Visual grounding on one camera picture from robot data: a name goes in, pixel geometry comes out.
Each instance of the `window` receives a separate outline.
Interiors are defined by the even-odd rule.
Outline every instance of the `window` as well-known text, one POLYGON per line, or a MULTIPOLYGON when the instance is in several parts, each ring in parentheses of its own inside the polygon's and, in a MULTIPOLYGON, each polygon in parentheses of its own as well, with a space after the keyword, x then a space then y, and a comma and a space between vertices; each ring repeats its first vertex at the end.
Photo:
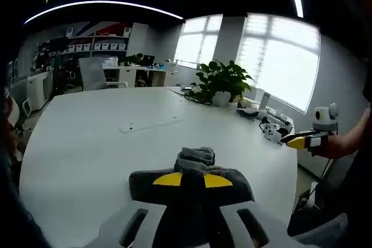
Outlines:
POLYGON ((221 22, 222 15, 187 20, 174 56, 178 64, 196 69, 198 64, 209 63, 213 59, 221 22))
POLYGON ((319 31, 300 21, 249 14, 237 63, 252 76, 251 85, 307 111, 319 62, 319 31))

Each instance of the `green plant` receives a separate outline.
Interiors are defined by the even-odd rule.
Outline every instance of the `green plant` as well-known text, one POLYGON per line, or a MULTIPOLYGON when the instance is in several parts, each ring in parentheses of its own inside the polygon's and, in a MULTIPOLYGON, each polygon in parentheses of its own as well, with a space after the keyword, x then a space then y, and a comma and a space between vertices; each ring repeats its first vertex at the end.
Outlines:
POLYGON ((128 66, 130 63, 140 64, 141 63, 141 60, 142 60, 142 57, 143 57, 143 54, 141 54, 141 53, 138 53, 136 55, 126 56, 124 58, 124 64, 126 66, 128 66))
POLYGON ((187 97, 201 103, 211 103, 218 91, 229 92, 232 102, 237 96, 242 99, 244 90, 251 90, 245 81, 247 78, 252 80, 252 77, 233 60, 228 65, 218 60, 211 61, 208 65, 201 64, 201 71, 196 75, 201 83, 197 85, 193 82, 191 85, 198 87, 200 91, 191 91, 187 97))

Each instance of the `shelf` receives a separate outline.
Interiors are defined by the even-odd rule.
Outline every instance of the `shelf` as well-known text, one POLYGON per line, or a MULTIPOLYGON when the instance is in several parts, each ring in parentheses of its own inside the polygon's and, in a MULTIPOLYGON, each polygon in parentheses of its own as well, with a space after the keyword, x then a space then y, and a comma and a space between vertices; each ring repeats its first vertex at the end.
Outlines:
POLYGON ((126 52, 125 49, 94 49, 93 52, 126 52))
MULTIPOLYGON (((90 52, 89 51, 80 51, 80 52, 64 52, 61 53, 60 55, 68 55, 70 53, 81 53, 81 52, 90 52)), ((94 49, 93 52, 126 52, 126 50, 121 50, 121 49, 94 49)))
MULTIPOLYGON (((84 39, 84 38, 93 38, 93 36, 71 36, 67 39, 84 39)), ((129 39, 129 37, 125 36, 116 36, 116 35, 96 35, 95 38, 119 38, 119 39, 129 39)))
POLYGON ((63 53, 60 53, 59 55, 69 55, 70 53, 81 53, 81 52, 91 52, 91 51, 63 52, 63 53))
POLYGON ((119 39, 129 39, 125 36, 115 36, 115 35, 96 35, 95 38, 119 38, 119 39))
POLYGON ((74 39, 84 39, 84 38, 93 38, 93 36, 71 36, 67 39, 74 40, 74 39))

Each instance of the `table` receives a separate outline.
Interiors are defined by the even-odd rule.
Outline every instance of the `table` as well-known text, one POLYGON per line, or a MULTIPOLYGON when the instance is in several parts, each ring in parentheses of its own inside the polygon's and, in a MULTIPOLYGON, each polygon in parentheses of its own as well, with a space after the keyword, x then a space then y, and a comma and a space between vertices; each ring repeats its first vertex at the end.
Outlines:
POLYGON ((137 70, 150 71, 153 87, 170 87, 177 83, 177 72, 166 69, 147 68, 143 66, 104 66, 104 70, 118 70, 120 82, 127 82, 128 87, 134 87, 137 70))
POLYGON ((57 96, 28 143, 20 196, 53 247, 83 246, 98 235, 102 221, 130 200, 131 172, 170 168, 183 146, 210 146, 216 165, 240 170, 256 201, 288 224, 296 152, 266 140, 258 124, 234 110, 190 102, 167 88, 57 96), (178 122, 120 132, 131 123, 168 118, 178 122))

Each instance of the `cable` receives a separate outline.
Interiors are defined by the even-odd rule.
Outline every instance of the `cable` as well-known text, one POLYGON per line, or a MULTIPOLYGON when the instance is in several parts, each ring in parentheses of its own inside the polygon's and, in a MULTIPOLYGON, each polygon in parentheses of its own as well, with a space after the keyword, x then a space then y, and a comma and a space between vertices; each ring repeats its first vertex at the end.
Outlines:
MULTIPOLYGON (((336 135, 338 135, 338 123, 336 123, 336 135)), ((328 167, 328 165, 329 165, 330 162, 331 162, 331 159, 328 159, 328 162, 327 162, 327 164, 325 165, 323 172, 321 173, 320 180, 319 180, 318 184, 315 186, 315 188, 311 191, 309 197, 310 197, 310 196, 312 195, 312 193, 316 190, 316 188, 318 187, 319 183, 320 183, 321 180, 323 179, 323 176, 324 176, 324 174, 325 174, 325 172, 326 172, 326 170, 327 170, 327 167, 328 167)))

